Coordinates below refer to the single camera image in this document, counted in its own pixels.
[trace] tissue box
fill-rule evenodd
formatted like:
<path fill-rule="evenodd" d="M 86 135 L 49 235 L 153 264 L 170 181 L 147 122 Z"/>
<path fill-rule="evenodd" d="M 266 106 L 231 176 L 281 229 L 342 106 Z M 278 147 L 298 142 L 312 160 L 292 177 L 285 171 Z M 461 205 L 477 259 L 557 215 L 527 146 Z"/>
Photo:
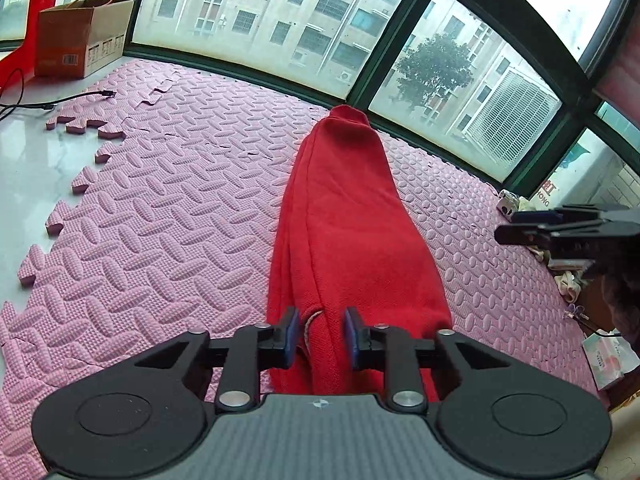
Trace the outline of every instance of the tissue box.
<path fill-rule="evenodd" d="M 591 373 L 593 373 L 596 387 L 599 390 L 613 386 L 625 376 L 618 359 L 618 350 L 612 339 L 614 338 L 592 334 L 582 342 Z"/>

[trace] cardboard box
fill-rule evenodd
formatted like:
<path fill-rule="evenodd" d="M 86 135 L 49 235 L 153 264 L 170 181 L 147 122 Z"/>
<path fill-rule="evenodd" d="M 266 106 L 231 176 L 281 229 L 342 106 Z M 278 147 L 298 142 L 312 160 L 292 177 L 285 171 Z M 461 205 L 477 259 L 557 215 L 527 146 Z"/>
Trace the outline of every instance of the cardboard box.
<path fill-rule="evenodd" d="M 81 0 L 40 11 L 36 76 L 83 78 L 122 56 L 133 0 Z"/>

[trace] air conditioner unit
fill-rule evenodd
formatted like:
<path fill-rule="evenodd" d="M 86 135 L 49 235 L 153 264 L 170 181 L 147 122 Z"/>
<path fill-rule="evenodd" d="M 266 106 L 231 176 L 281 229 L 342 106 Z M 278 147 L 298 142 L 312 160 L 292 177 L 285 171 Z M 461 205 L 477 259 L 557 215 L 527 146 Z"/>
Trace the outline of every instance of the air conditioner unit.
<path fill-rule="evenodd" d="M 351 78 L 353 78 L 353 74 L 351 72 L 347 72 L 346 70 L 343 70 L 342 73 L 338 76 L 338 79 L 343 83 L 350 83 Z"/>

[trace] circular pad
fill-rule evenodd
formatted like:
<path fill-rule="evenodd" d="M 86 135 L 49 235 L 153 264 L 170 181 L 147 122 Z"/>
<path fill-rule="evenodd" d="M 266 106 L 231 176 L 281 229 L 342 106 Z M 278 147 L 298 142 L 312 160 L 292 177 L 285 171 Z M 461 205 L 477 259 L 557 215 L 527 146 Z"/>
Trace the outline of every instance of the circular pad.
<path fill-rule="evenodd" d="M 139 396 L 108 394 L 94 397 L 78 410 L 80 426 L 96 435 L 117 436 L 142 427 L 151 416 L 151 404 Z"/>
<path fill-rule="evenodd" d="M 610 436 L 599 400 L 544 372 L 507 370 L 475 372 L 442 402 L 436 427 L 452 451 L 505 478 L 567 478 L 594 467 Z"/>

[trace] black cable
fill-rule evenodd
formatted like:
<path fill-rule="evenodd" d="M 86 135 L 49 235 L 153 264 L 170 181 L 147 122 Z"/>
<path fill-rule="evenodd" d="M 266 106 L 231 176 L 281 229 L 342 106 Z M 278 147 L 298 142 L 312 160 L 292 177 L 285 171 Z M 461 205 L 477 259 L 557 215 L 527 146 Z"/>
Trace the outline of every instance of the black cable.
<path fill-rule="evenodd" d="M 71 95 L 69 97 L 63 97 L 62 99 L 56 99 L 54 101 L 46 101 L 42 103 L 25 103 L 23 105 L 14 105 L 16 108 L 34 108 L 37 110 L 53 110 L 56 105 L 63 103 L 65 101 L 71 101 L 71 99 L 77 99 L 79 97 L 85 97 L 87 95 L 101 95 L 104 97 L 114 97 L 116 95 L 115 90 L 97 90 L 93 92 L 83 92 L 81 94 Z"/>
<path fill-rule="evenodd" d="M 606 332 L 606 330 L 604 330 L 603 328 L 600 328 L 600 327 L 594 328 L 593 326 L 591 326 L 590 324 L 585 322 L 585 320 L 580 319 L 580 316 L 576 316 L 576 315 L 570 313 L 570 317 L 572 319 L 575 319 L 578 323 L 580 323 L 581 325 L 587 327 L 595 335 L 599 335 L 600 337 L 622 337 L 622 334 L 620 332 L 618 332 L 617 334 L 601 334 L 601 333 L 598 332 L 598 330 L 602 330 L 603 332 Z"/>
<path fill-rule="evenodd" d="M 0 121 L 5 120 L 8 116 L 14 113 L 14 110 L 18 106 L 20 106 L 20 103 L 22 102 L 22 98 L 24 96 L 24 72 L 21 68 L 14 68 L 6 78 L 6 81 L 4 82 L 4 85 L 2 85 L 2 88 L 0 88 L 0 98 L 2 98 L 4 89 L 9 85 L 9 81 L 11 81 L 11 78 L 15 73 L 20 74 L 20 97 L 18 97 L 18 100 L 13 105 L 0 105 L 2 106 L 2 110 L 0 110 Z"/>
<path fill-rule="evenodd" d="M 9 115 L 11 115 L 16 108 L 27 108 L 31 110 L 53 110 L 53 108 L 55 108 L 56 105 L 60 103 L 71 101 L 71 99 L 76 99 L 79 97 L 85 97 L 87 95 L 101 95 L 104 97 L 114 97 L 116 95 L 115 90 L 97 90 L 92 92 L 82 92 L 81 94 L 75 94 L 69 97 L 63 97 L 62 99 L 55 99 L 53 101 L 22 104 L 22 98 L 24 97 L 24 72 L 21 68 L 14 68 L 7 77 L 4 85 L 0 88 L 0 98 L 2 98 L 4 89 L 9 85 L 9 81 L 11 81 L 11 78 L 15 73 L 20 74 L 20 97 L 18 97 L 18 100 L 12 105 L 0 103 L 0 121 L 6 119 Z"/>

